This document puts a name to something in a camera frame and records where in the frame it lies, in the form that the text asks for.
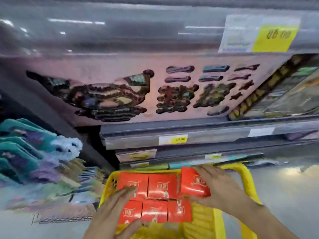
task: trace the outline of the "floor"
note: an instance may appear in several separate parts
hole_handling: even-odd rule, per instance
[[[285,166],[251,169],[257,193],[271,212],[302,238],[319,235],[319,166],[287,163]],[[232,173],[233,178],[240,177]],[[224,215],[226,235],[241,238],[235,219]],[[31,225],[29,214],[0,213],[0,238],[81,239],[90,221]]]

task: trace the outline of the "hand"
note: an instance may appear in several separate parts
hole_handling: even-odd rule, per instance
[[[94,214],[94,218],[84,233],[83,239],[129,239],[142,225],[140,219],[130,223],[118,235],[115,235],[115,232],[122,210],[135,192],[135,187],[128,187],[117,190],[108,197]]]
[[[200,205],[219,209],[237,218],[241,213],[245,213],[246,206],[255,204],[223,169],[212,165],[200,165],[193,168],[205,180],[211,191],[211,196],[205,198],[186,196],[186,199]]]

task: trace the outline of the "red package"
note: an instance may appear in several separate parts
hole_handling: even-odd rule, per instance
[[[165,223],[167,221],[167,201],[146,199],[143,202],[143,222]]]
[[[181,194],[195,195],[198,197],[211,196],[206,182],[193,168],[181,168]]]
[[[178,199],[177,177],[172,174],[150,174],[148,198]]]
[[[148,174],[121,172],[117,189],[120,190],[126,186],[137,187],[136,193],[134,193],[130,200],[143,201],[147,197]]]
[[[142,215],[142,204],[141,201],[130,200],[124,206],[124,209],[119,218],[119,224],[129,224],[134,220],[141,218]]]
[[[169,222],[192,222],[192,207],[187,200],[171,200],[168,202]]]

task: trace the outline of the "red packaging label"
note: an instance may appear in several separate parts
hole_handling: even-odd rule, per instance
[[[192,208],[187,200],[171,200],[168,202],[169,222],[192,222]]]
[[[126,186],[135,186],[136,193],[130,200],[143,201],[147,197],[148,174],[121,172],[118,180],[117,189],[123,189]]]
[[[181,168],[181,194],[195,195],[198,197],[211,196],[206,182],[193,168]]]
[[[124,206],[124,209],[119,218],[119,224],[129,224],[134,220],[141,218],[142,215],[142,204],[141,201],[130,200]]]
[[[178,199],[177,177],[171,174],[150,174],[148,198]]]
[[[142,221],[165,223],[167,221],[167,201],[147,199],[143,202]]]

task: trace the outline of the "left hand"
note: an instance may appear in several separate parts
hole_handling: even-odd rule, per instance
[[[130,223],[118,235],[115,235],[115,232],[122,210],[135,192],[135,187],[128,187],[117,190],[108,197],[94,214],[83,239],[129,239],[142,225],[140,219]]]

